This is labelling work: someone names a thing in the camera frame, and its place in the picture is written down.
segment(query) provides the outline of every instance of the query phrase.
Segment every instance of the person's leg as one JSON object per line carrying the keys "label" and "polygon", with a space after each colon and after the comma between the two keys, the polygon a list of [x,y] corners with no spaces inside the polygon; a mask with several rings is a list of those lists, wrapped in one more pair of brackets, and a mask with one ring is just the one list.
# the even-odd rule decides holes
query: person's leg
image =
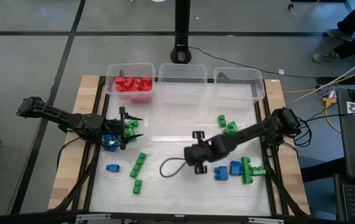
{"label": "person's leg", "polygon": [[348,40],[355,32],[355,10],[350,12],[341,22],[338,22],[338,29],[327,29],[330,37],[340,37]]}
{"label": "person's leg", "polygon": [[340,158],[315,166],[302,168],[301,172],[303,182],[309,182],[331,177],[333,174],[346,175],[346,166],[344,164],[344,158]]}
{"label": "person's leg", "polygon": [[337,59],[344,59],[355,55],[355,40],[346,41],[335,47],[330,52],[318,53],[313,55],[313,60],[318,63],[331,62]]}

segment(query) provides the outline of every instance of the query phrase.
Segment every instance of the plastic bin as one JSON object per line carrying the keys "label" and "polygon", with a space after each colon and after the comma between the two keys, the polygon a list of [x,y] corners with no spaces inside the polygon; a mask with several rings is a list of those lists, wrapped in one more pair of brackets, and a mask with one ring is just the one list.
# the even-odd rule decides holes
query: plastic bin
{"label": "plastic bin", "polygon": [[202,65],[165,63],[159,67],[158,89],[163,98],[189,102],[205,94],[208,71]]}
{"label": "plastic bin", "polygon": [[216,91],[220,98],[262,100],[264,84],[262,73],[255,68],[215,68]]}
{"label": "plastic bin", "polygon": [[[126,84],[127,87],[125,88],[124,84],[131,79],[133,84]],[[152,100],[154,83],[155,67],[151,63],[114,64],[110,65],[107,69],[105,90],[111,96],[131,100],[132,103],[148,103]]]}

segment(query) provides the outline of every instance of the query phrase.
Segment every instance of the blue toy brick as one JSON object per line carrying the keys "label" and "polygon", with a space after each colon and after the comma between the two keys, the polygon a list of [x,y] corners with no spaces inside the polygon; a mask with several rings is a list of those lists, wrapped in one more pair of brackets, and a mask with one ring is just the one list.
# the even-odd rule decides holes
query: blue toy brick
{"label": "blue toy brick", "polygon": [[104,144],[106,145],[106,147],[104,147],[105,151],[115,152],[115,150],[119,147],[119,141],[116,139],[115,136],[104,135],[103,139]]}
{"label": "blue toy brick", "polygon": [[231,161],[229,167],[230,175],[242,175],[244,172],[244,166],[239,161]]}
{"label": "blue toy brick", "polygon": [[214,172],[216,173],[216,180],[228,180],[228,168],[227,166],[220,166],[214,168]]}
{"label": "blue toy brick", "polygon": [[110,164],[107,165],[105,169],[111,172],[119,172],[121,170],[121,167],[117,164]]}

